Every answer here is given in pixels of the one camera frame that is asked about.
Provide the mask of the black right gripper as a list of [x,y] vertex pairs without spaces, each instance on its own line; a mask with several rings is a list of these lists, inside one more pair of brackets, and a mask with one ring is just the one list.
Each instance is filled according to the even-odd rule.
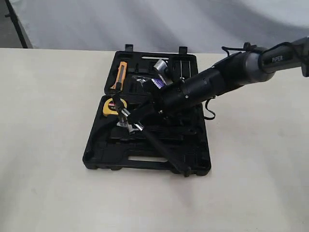
[[217,96],[226,88],[224,78],[218,70],[204,70],[184,81],[163,85],[151,81],[153,105],[144,105],[133,110],[125,109],[128,124],[138,124],[158,112],[170,114],[193,107]]

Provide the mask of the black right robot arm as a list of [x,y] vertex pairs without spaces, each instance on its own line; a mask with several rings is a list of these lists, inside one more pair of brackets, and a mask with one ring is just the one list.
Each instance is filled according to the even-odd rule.
[[135,124],[151,114],[173,114],[245,85],[266,82],[277,71],[297,67],[308,77],[308,37],[282,42],[269,49],[245,46],[185,80],[162,87],[154,79],[142,82],[150,96],[146,103],[131,111],[127,119]]

